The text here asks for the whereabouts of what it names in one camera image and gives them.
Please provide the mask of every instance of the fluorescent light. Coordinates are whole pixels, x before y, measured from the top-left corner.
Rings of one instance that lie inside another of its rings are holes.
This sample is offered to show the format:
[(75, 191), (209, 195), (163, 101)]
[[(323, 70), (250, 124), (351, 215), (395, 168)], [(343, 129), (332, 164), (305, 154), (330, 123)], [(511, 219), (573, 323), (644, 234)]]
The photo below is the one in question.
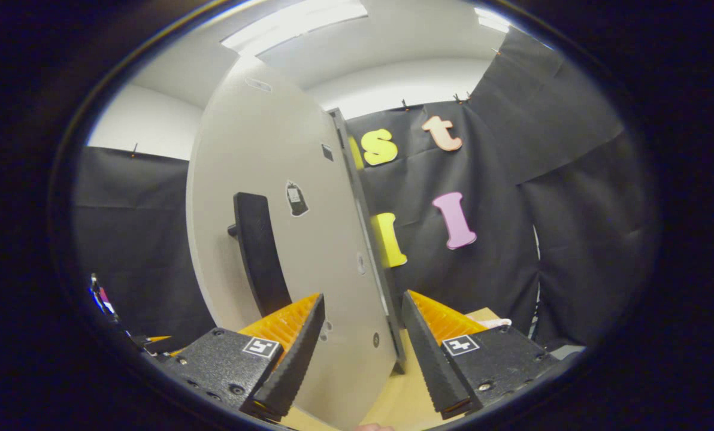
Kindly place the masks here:
[(317, 28), (365, 16), (368, 11), (359, 0), (304, 0), (253, 22), (221, 44), (254, 56)]
[(480, 25), (493, 28), (499, 32), (509, 32), (509, 26), (511, 23), (499, 16), (499, 14), (480, 8), (474, 8), (474, 13), (477, 14), (477, 19), (480, 22)]

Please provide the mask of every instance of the pink foam letter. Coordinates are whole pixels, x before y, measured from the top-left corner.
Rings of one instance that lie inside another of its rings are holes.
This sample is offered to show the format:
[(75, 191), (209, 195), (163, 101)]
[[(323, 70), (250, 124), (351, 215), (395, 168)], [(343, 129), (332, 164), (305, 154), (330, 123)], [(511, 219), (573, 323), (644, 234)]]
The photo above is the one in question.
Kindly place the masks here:
[(447, 247), (450, 250), (469, 245), (477, 239), (477, 234), (470, 231), (466, 224), (464, 210), (461, 209), (461, 199), (464, 196), (458, 192), (447, 193), (431, 201), (431, 205), (442, 211), (442, 218), (445, 219), (447, 234)]

